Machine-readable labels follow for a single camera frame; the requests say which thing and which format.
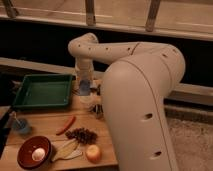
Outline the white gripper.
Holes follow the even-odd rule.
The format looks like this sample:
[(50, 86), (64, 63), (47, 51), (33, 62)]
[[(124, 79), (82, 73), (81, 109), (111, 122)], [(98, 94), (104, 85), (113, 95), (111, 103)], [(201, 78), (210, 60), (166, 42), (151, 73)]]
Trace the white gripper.
[(80, 81), (89, 80), (89, 90), (92, 93), (94, 88), (93, 83), (93, 62), (90, 59), (75, 59), (75, 71), (76, 71), (76, 91), (80, 93)]

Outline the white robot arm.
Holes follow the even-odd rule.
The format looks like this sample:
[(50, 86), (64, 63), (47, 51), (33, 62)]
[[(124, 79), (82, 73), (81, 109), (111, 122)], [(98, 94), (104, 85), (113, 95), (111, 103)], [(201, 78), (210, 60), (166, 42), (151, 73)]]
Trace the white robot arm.
[(164, 98), (179, 84), (185, 60), (178, 48), (153, 42), (100, 43), (88, 33), (70, 54), (108, 65), (101, 100), (120, 171), (179, 171)]

